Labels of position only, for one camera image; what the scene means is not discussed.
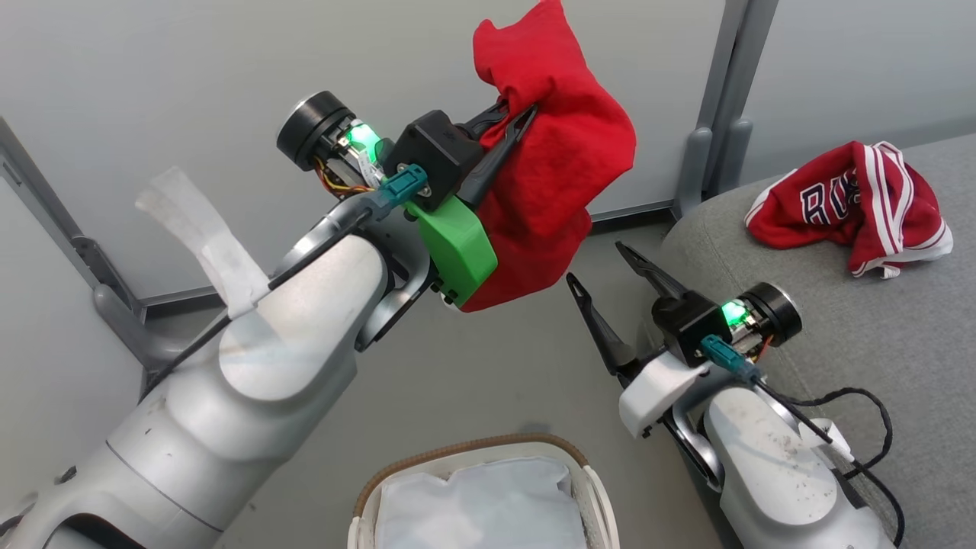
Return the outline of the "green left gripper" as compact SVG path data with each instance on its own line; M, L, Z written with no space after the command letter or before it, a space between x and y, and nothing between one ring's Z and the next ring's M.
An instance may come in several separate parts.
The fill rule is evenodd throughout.
M505 123L508 103L497 101L456 123L435 109L391 140L330 91L301 101L278 131L278 149L338 198L311 255L320 257L342 237L402 212L419 236L419 286L464 305L498 265L477 210L537 112L531 105ZM485 132L499 124L502 139L482 146Z

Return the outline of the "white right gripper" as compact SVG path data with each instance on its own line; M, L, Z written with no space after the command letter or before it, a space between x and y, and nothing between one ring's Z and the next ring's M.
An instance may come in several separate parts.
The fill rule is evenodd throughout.
M628 267L661 297L652 306L652 319L665 340L661 352L638 361L634 350L599 315L592 295L575 274L566 274L566 284L607 372L630 377L619 410L632 435L662 419L711 372L753 388L763 378L760 355L802 330L794 300L776 285L756 284L731 301L717 303L688 291L623 241L615 246Z

